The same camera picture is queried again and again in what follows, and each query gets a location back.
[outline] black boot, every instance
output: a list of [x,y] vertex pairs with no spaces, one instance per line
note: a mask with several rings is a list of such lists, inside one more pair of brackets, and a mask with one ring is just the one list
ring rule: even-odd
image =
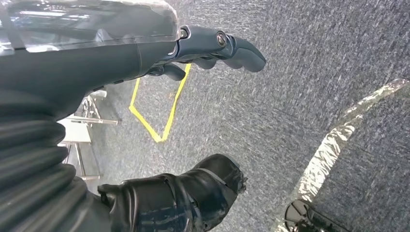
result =
[[216,154],[192,170],[102,185],[112,231],[209,231],[222,222],[246,187],[239,165]]

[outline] yellow tape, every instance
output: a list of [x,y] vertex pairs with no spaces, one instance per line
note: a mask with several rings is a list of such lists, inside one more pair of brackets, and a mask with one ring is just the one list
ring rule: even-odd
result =
[[137,90],[138,90],[138,86],[140,84],[140,79],[137,79],[137,81],[135,83],[134,92],[133,92],[132,98],[131,98],[131,103],[130,103],[130,106],[128,108],[131,111],[131,113],[134,114],[137,117],[138,120],[140,120],[142,125],[146,128],[146,130],[149,132],[151,137],[157,143],[164,142],[165,140],[168,139],[169,131],[171,130],[172,122],[174,121],[176,102],[178,101],[179,95],[182,92],[182,88],[185,85],[185,82],[187,80],[188,74],[190,73],[190,70],[191,70],[191,64],[187,64],[185,66],[185,77],[181,81],[181,83],[179,84],[178,92],[176,92],[175,99],[174,99],[174,104],[172,105],[171,112],[169,114],[167,124],[165,125],[165,130],[164,130],[164,133],[162,134],[162,137],[158,133],[155,132],[155,130],[152,128],[152,126],[145,120],[145,118],[135,108],[134,102],[135,102],[135,98],[137,96]]

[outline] reflective foil strip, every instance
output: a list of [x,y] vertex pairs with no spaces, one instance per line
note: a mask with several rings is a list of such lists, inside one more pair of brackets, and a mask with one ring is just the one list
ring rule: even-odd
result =
[[[311,202],[322,187],[324,180],[339,157],[340,151],[346,146],[350,136],[360,126],[363,115],[381,99],[397,92],[403,87],[410,87],[409,81],[396,79],[372,94],[368,95],[356,105],[346,110],[335,123],[333,129],[325,136],[315,155],[310,160],[299,182],[289,196],[289,203],[303,199]],[[275,217],[273,232],[287,232],[284,224],[283,209]]]

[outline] caster wheel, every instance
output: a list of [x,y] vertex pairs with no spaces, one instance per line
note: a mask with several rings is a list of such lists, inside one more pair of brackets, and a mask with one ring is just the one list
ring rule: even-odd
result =
[[297,224],[301,221],[309,221],[308,210],[310,206],[307,202],[296,200],[286,208],[285,227],[290,232],[297,231]]

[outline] clear plastic cover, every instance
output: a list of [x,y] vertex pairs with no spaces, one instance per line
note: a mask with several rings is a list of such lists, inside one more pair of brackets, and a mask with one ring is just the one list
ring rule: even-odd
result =
[[[45,52],[180,37],[176,12],[163,0],[0,1],[8,14],[3,21],[12,22],[1,25],[0,43],[14,50],[23,46],[29,52]],[[13,42],[14,31],[24,45]]]

